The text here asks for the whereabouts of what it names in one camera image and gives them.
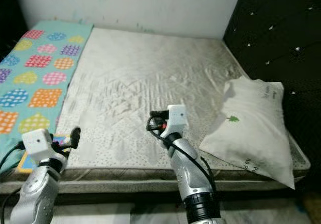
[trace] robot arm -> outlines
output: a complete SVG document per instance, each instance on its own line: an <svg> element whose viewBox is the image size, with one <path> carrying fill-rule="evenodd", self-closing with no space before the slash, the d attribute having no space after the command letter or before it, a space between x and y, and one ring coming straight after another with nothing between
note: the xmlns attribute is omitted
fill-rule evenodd
<svg viewBox="0 0 321 224"><path fill-rule="evenodd" d="M211 183L209 175L205 175L205 170L201 170L201 161L196 150L182 138L187 124L185 106L169 105L168 110L151 111L150 119L153 119L153 125L147 124L146 129L154 131L154 136L157 135L155 131L158 132L159 139L163 140L163 147L168 149L189 223L224 223L220 218L218 201L214 197L214 184Z"/></svg>
<svg viewBox="0 0 321 224"><path fill-rule="evenodd" d="M66 148L77 148L80 128L74 128L70 142L52 144L48 130L40 129L23 134L28 154L38 163L20 190L20 199L11 213L12 224L47 224L53 217L53 207L58 195L60 173L67 164Z"/></svg>

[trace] polka dot square pattern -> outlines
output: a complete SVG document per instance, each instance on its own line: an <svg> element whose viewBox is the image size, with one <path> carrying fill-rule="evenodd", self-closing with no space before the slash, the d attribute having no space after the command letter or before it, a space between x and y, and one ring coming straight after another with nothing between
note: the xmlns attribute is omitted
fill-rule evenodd
<svg viewBox="0 0 321 224"><path fill-rule="evenodd" d="M62 93L61 89L39 89L32 97L29 107L54 107Z"/></svg>
<svg viewBox="0 0 321 224"><path fill-rule="evenodd" d="M0 60L0 159L22 133L39 128L56 132L68 84L91 30L92 25L40 21ZM10 154L0 174L17 166L22 154Z"/></svg>

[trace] bed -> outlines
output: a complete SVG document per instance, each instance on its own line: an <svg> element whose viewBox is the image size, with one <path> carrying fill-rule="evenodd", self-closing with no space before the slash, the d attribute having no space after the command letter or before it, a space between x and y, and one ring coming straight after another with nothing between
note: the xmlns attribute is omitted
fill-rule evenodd
<svg viewBox="0 0 321 224"><path fill-rule="evenodd" d="M196 148L222 104L224 82L246 74L224 42L94 28L70 82L57 133L82 128L62 174L61 193L165 192L177 183L166 151L145 131L150 110L186 104L185 137ZM310 163L290 137L295 181ZM205 152L220 191L275 190L284 185ZM0 193L20 187L13 170Z"/></svg>

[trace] white wall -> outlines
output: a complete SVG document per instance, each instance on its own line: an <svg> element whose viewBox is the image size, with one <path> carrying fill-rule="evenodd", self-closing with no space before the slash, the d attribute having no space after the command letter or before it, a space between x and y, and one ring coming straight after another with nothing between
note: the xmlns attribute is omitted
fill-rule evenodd
<svg viewBox="0 0 321 224"><path fill-rule="evenodd" d="M221 39L237 0L20 0L27 24L59 19L97 27Z"/></svg>

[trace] orange square pattern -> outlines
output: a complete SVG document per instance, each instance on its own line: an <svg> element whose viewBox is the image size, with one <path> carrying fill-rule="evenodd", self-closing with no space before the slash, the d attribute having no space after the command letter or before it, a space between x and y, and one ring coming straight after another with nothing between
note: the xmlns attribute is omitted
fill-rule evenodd
<svg viewBox="0 0 321 224"><path fill-rule="evenodd" d="M62 93L61 89L38 89L32 97L29 107L54 107Z"/></svg>
<svg viewBox="0 0 321 224"><path fill-rule="evenodd" d="M8 134L14 127L19 113L0 111L0 134Z"/></svg>

